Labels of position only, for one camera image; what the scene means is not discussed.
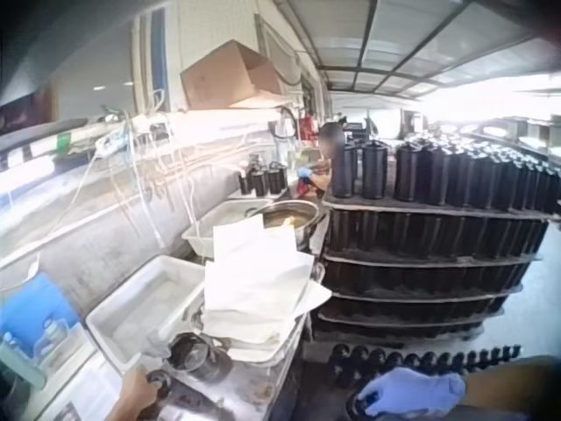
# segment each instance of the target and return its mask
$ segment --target person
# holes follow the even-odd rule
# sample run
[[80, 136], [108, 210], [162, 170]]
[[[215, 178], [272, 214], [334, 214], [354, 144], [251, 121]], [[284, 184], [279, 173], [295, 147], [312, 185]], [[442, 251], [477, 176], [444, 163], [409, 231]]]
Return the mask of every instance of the person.
[[455, 373], [429, 376], [398, 367], [367, 383], [357, 398], [369, 403], [365, 413], [370, 417], [384, 413], [442, 416], [462, 406], [482, 410], [481, 414], [500, 411], [510, 415], [500, 419], [534, 421], [561, 419], [557, 399], [560, 385], [558, 361], [536, 357], [464, 377]]
[[338, 123], [325, 123], [318, 134], [319, 152], [324, 157], [324, 161], [314, 164], [316, 171], [312, 168], [302, 167], [298, 170], [298, 177], [309, 180], [318, 189], [326, 191], [331, 182], [330, 160], [333, 158], [337, 149], [344, 145], [344, 132]]
[[125, 373], [119, 398], [105, 421], [136, 421], [144, 408], [156, 402], [160, 386], [148, 382], [142, 366]]

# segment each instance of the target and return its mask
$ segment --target ceiling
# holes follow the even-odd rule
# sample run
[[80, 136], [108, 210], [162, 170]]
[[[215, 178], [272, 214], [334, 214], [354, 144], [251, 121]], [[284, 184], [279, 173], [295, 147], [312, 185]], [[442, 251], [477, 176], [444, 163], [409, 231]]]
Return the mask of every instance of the ceiling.
[[561, 69], [555, 37], [523, 1], [275, 3], [332, 92], [412, 102], [440, 88]]

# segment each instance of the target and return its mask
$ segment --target white plastic tray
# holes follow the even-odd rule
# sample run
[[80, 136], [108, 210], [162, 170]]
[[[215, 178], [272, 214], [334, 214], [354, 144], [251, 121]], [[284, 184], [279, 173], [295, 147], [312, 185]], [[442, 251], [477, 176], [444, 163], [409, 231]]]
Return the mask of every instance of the white plastic tray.
[[138, 362], [158, 368], [161, 358], [144, 354], [153, 349], [148, 336], [167, 346], [177, 332], [191, 330], [189, 313], [202, 304], [203, 281], [203, 266], [157, 256], [93, 309], [86, 325], [121, 373]]
[[240, 199], [226, 200], [216, 208], [206, 213], [198, 222], [199, 236], [197, 236], [195, 224], [192, 224], [182, 235], [202, 257], [214, 257], [214, 241], [212, 239], [212, 228], [217, 225], [234, 224], [247, 218], [249, 211], [257, 210], [270, 204], [271, 199]]

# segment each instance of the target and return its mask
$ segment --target stainless steel bowl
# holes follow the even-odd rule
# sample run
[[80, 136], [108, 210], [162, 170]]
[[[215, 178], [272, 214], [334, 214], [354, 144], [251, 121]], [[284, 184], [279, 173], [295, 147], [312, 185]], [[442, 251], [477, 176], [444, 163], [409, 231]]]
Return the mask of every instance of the stainless steel bowl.
[[321, 219], [319, 208], [315, 204], [303, 200], [274, 202], [257, 209], [251, 216], [258, 214], [263, 214], [265, 228], [267, 228], [267, 220], [275, 220], [276, 218], [283, 219], [284, 217], [292, 216], [302, 221], [301, 224], [295, 224], [298, 250], [304, 250], [309, 247], [309, 238], [314, 234], [316, 226]]

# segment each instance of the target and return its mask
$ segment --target gloved hand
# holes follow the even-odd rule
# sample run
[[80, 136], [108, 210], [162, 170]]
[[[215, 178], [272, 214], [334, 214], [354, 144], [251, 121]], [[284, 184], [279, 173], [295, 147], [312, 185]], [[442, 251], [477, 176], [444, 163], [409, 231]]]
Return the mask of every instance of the gloved hand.
[[312, 170], [306, 167], [302, 167], [298, 170], [299, 178], [309, 178], [312, 175]]
[[365, 410], [370, 417], [382, 412], [406, 417], [444, 415], [464, 397], [465, 383], [455, 373], [430, 377], [398, 367], [369, 382], [357, 398], [363, 400], [374, 392], [378, 400]]

